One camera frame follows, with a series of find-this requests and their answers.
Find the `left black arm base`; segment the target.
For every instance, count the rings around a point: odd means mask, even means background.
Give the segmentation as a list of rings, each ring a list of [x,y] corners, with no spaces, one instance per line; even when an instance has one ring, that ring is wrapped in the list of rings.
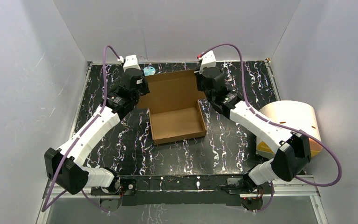
[[[108,188],[92,187],[90,196],[97,198],[97,205],[108,213],[118,210],[125,196],[134,196],[137,190],[137,180],[129,176],[114,179]]]

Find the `brown cardboard box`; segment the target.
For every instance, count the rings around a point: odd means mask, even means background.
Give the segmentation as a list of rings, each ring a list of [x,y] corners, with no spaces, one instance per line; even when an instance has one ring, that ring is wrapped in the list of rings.
[[[139,109],[149,110],[152,140],[155,145],[205,137],[207,127],[193,70],[146,76],[150,93],[142,96]]]

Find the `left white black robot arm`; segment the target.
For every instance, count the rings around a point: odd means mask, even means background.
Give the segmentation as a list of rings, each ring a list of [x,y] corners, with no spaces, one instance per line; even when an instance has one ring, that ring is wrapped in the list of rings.
[[[80,130],[58,149],[49,148],[44,154],[47,177],[70,194],[77,194],[85,187],[101,187],[109,194],[120,190],[119,174],[108,168],[90,168],[85,160],[113,127],[138,104],[149,87],[144,72],[129,68],[121,75],[118,85],[108,94],[92,117]]]

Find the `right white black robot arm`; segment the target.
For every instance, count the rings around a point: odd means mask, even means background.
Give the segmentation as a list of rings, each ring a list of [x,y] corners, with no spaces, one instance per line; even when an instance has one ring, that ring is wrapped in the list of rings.
[[[194,75],[197,89],[205,93],[217,113],[248,129],[275,154],[243,175],[240,185],[247,192],[256,193],[264,183],[276,179],[289,182],[311,161],[309,138],[299,131],[273,125],[265,115],[247,105],[238,93],[226,87],[219,68],[199,68]]]

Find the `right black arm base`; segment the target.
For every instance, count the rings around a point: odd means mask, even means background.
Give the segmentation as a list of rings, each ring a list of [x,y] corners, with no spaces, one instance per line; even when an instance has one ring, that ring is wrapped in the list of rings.
[[[250,196],[240,196],[241,205],[245,211],[258,213],[265,210],[271,203],[275,194],[275,188],[272,182],[266,182],[262,185],[256,185],[248,176],[244,174],[241,178],[230,177],[227,183],[220,185],[222,190],[230,195],[250,194]],[[270,197],[266,204],[263,202],[263,196],[270,191]]]

